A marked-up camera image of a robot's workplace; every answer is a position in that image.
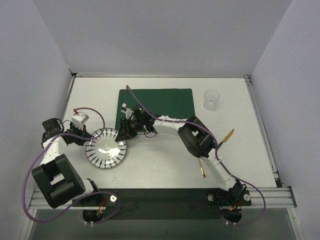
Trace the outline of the white plate with black stripes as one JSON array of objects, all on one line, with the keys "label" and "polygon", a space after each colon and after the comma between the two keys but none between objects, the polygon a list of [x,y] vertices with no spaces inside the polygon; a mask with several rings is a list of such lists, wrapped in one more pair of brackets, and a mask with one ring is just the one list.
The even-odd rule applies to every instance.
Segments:
[{"label": "white plate with black stripes", "polygon": [[85,144],[85,154],[89,163],[102,170],[117,167],[126,156],[126,141],[116,141],[118,131],[114,128],[101,128],[91,135],[95,137],[98,134],[100,134],[98,138]]}]

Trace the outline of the green placemat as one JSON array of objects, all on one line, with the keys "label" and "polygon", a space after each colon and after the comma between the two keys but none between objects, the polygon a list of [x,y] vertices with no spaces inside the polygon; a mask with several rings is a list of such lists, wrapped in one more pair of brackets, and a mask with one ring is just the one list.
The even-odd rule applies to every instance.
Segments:
[{"label": "green placemat", "polygon": [[193,91],[190,88],[133,89],[134,95],[153,115],[188,119],[195,115]]}]

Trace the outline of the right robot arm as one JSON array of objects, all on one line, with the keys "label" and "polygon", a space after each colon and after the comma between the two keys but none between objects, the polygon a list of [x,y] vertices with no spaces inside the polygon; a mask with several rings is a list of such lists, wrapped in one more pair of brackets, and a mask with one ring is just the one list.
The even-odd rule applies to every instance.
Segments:
[{"label": "right robot arm", "polygon": [[120,119],[119,132],[115,139],[117,142],[132,139],[143,132],[178,136],[187,151],[207,165],[222,190],[221,197],[225,203],[233,204],[243,196],[246,186],[232,176],[217,159],[216,150],[219,145],[196,116],[189,119],[170,118],[165,115],[151,116],[142,107],[130,109],[125,103],[121,112],[125,117]]}]

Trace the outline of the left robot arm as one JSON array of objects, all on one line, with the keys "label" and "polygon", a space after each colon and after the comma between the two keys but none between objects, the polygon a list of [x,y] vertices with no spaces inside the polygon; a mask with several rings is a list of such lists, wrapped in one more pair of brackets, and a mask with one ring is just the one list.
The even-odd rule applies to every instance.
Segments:
[{"label": "left robot arm", "polygon": [[83,146],[86,143],[77,136],[88,139],[93,137],[86,129],[88,119],[84,114],[73,116],[67,130],[58,118],[50,118],[42,123],[45,132],[41,144],[47,151],[31,174],[53,209],[81,196],[91,206],[97,205],[102,199],[102,193],[95,182],[89,178],[82,179],[65,154],[68,145]]}]

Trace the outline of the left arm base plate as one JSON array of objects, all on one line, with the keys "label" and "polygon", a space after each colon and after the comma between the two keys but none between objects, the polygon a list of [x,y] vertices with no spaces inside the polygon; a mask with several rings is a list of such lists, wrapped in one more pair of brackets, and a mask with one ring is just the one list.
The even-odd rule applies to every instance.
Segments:
[{"label": "left arm base plate", "polygon": [[72,200],[74,207],[115,207],[118,196],[116,192],[97,191]]}]

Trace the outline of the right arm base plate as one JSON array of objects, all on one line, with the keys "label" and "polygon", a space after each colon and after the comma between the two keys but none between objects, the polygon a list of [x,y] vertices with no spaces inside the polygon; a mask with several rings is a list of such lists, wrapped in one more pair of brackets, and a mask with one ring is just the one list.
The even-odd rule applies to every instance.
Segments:
[{"label": "right arm base plate", "polygon": [[251,196],[248,190],[241,193],[231,194],[228,191],[214,188],[206,193],[206,202],[209,206],[231,207],[239,204],[240,206],[251,206]]}]

